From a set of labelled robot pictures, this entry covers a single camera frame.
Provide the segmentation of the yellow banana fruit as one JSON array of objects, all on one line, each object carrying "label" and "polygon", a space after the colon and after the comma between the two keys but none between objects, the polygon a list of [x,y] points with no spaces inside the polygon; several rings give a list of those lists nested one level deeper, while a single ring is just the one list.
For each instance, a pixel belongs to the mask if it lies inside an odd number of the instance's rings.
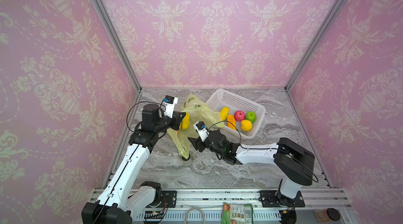
[{"label": "yellow banana fruit", "polygon": [[187,130],[190,126],[190,115],[185,113],[185,117],[182,119],[181,122],[182,130]]}]

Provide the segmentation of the yellow plastic bag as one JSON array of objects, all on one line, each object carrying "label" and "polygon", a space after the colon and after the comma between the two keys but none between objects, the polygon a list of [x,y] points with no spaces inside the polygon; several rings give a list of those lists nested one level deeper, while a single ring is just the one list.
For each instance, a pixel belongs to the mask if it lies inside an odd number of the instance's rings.
[{"label": "yellow plastic bag", "polygon": [[208,107],[198,96],[194,94],[188,95],[184,104],[179,110],[190,115],[190,126],[187,130],[182,130],[182,126],[178,131],[168,129],[167,133],[176,145],[179,155],[188,159],[190,157],[191,142],[188,138],[198,138],[199,135],[194,129],[194,124],[203,121],[206,127],[211,127],[214,123],[220,122],[220,113],[215,112]]}]

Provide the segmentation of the orange papaya fruit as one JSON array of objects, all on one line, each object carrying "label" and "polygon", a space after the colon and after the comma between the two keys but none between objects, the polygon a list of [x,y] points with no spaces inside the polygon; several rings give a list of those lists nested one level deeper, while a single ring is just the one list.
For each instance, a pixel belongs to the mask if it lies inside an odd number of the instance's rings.
[{"label": "orange papaya fruit", "polygon": [[237,130],[236,129],[236,120],[234,119],[234,116],[231,114],[229,114],[227,117],[227,126],[234,131]]}]

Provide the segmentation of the orange round fruit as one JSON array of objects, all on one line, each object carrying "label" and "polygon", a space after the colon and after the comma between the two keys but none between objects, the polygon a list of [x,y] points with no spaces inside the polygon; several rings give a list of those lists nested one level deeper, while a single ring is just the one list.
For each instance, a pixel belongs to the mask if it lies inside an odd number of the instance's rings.
[{"label": "orange round fruit", "polygon": [[251,131],[253,128],[253,123],[250,120],[241,121],[241,130],[245,132]]}]

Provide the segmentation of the pink red round fruit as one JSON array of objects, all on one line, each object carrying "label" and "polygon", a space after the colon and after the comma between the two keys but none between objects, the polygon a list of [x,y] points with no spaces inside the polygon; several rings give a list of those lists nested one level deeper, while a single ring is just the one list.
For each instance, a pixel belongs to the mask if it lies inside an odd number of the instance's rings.
[{"label": "pink red round fruit", "polygon": [[235,113],[234,113],[234,119],[237,121],[237,122],[241,122],[241,121],[243,121],[244,119],[245,119],[245,113],[243,112],[243,111],[236,111]]}]

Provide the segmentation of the yellow lemon fruit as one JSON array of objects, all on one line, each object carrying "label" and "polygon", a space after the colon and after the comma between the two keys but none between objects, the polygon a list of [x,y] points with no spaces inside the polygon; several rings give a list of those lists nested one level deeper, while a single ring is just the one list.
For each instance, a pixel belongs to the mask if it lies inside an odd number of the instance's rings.
[{"label": "yellow lemon fruit", "polygon": [[221,111],[220,111],[221,120],[222,121],[226,120],[228,115],[229,115],[229,108],[228,107],[222,108]]}]

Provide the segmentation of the green apple fruit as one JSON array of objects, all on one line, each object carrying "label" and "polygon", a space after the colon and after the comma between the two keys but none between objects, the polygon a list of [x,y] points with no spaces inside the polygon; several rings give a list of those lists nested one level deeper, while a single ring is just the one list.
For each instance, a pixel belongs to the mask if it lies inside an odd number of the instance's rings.
[{"label": "green apple fruit", "polygon": [[250,121],[251,123],[254,123],[257,120],[257,115],[255,112],[250,111],[245,115],[245,119]]}]

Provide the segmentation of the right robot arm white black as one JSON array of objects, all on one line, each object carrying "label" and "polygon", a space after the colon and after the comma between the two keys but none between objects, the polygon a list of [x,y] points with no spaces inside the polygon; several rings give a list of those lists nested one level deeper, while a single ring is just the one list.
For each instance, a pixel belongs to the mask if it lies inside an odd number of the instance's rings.
[{"label": "right robot arm white black", "polygon": [[188,138],[193,147],[199,152],[207,149],[229,165],[259,163],[279,167],[284,178],[273,196],[260,196],[262,202],[298,207],[300,189],[319,181],[313,171],[315,155],[288,138],[270,145],[246,145],[227,140],[220,130],[203,129],[198,133],[199,137]]}]

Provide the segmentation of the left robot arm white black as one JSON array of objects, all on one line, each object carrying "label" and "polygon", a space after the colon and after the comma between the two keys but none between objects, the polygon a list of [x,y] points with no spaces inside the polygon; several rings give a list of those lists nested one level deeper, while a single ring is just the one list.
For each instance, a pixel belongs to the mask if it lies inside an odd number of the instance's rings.
[{"label": "left robot arm white black", "polygon": [[142,120],[130,137],[129,146],[118,170],[94,203],[86,203],[82,212],[85,224],[131,224],[147,206],[161,201],[161,185],[144,182],[130,194],[132,186],[157,141],[169,130],[179,130],[184,112],[175,111],[178,99],[166,96],[162,103],[150,102],[143,107]]}]

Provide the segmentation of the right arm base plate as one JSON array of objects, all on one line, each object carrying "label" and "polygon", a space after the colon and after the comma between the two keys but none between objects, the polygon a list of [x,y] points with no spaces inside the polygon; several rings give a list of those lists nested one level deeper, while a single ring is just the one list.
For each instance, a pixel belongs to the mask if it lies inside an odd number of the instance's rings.
[{"label": "right arm base plate", "polygon": [[304,208],[305,202],[300,191],[294,199],[288,198],[275,190],[261,190],[258,200],[262,203],[263,208]]}]

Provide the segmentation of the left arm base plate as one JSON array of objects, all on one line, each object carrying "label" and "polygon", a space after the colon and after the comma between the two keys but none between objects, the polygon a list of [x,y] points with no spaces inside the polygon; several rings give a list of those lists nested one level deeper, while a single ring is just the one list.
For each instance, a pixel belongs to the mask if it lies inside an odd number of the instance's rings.
[{"label": "left arm base plate", "polygon": [[177,200],[177,190],[162,190],[160,201],[147,205],[146,208],[175,208]]}]

